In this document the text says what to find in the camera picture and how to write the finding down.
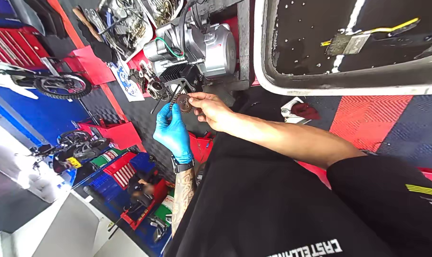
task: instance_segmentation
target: fingers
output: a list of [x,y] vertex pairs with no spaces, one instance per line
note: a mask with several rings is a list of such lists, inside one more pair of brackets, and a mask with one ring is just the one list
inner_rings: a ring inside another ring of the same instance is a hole
[[170,117],[170,103],[167,103],[162,107],[162,109],[157,113],[156,123],[159,124],[168,124],[168,118]]
[[207,94],[203,92],[189,93],[188,95],[190,97],[197,98],[199,100],[203,100],[203,99],[212,100],[213,98],[217,97],[217,95]]
[[182,121],[181,110],[179,109],[179,105],[175,103],[172,106],[172,123],[175,124],[180,121]]
[[203,108],[209,101],[210,100],[208,100],[208,99],[199,100],[199,99],[193,98],[193,97],[191,97],[189,99],[189,103],[192,106],[197,107],[197,108]]
[[204,114],[200,115],[197,117],[197,120],[199,120],[200,122],[206,122],[206,116]]
[[195,114],[196,116],[198,116],[198,115],[200,115],[200,114],[202,114],[202,113],[203,113],[202,108],[195,108],[195,109],[194,109],[194,114]]

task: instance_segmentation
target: silver engine casing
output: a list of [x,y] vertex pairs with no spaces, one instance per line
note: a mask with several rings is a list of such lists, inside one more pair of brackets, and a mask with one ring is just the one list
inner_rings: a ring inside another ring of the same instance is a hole
[[[157,28],[156,35],[178,51],[179,27],[173,22]],[[206,34],[193,24],[184,29],[186,57],[177,58],[170,54],[162,41],[152,40],[144,45],[143,52],[152,62],[157,76],[176,64],[196,64],[206,78],[232,74],[236,66],[236,45],[228,24],[211,25]]]

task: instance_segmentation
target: tattoo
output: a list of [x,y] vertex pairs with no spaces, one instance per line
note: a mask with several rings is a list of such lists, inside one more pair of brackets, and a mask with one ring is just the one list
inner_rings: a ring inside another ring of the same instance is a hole
[[195,192],[195,179],[193,169],[176,174],[175,197],[173,201],[172,236],[189,206]]

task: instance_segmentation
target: yellow license plate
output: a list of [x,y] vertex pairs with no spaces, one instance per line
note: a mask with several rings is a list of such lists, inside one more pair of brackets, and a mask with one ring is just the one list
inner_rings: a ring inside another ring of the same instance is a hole
[[69,161],[76,169],[82,167],[81,163],[75,157],[67,158],[67,161]]

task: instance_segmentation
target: black watch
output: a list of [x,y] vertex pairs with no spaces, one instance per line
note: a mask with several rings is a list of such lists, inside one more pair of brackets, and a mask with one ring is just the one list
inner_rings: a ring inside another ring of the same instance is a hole
[[193,159],[190,163],[179,164],[174,155],[172,155],[171,159],[172,159],[172,165],[173,165],[173,172],[175,174],[178,174],[179,172],[186,171],[186,170],[192,168],[195,164],[195,161]]

